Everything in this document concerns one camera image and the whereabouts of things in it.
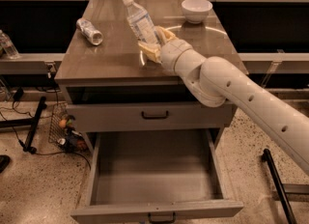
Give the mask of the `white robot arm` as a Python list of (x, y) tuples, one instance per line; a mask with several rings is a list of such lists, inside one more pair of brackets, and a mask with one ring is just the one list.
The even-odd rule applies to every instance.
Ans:
[(178, 76), (200, 103), (231, 101), (309, 174), (309, 118), (253, 82), (228, 60), (207, 58), (172, 32), (157, 26), (159, 43), (138, 43), (150, 60)]

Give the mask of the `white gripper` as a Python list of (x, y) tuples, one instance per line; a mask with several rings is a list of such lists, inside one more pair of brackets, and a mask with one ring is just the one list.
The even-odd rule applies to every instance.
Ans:
[(177, 40), (171, 31), (156, 26), (160, 44), (139, 42), (140, 50), (153, 62), (174, 75), (190, 75), (198, 69), (206, 58), (198, 53), (191, 44), (184, 40)]

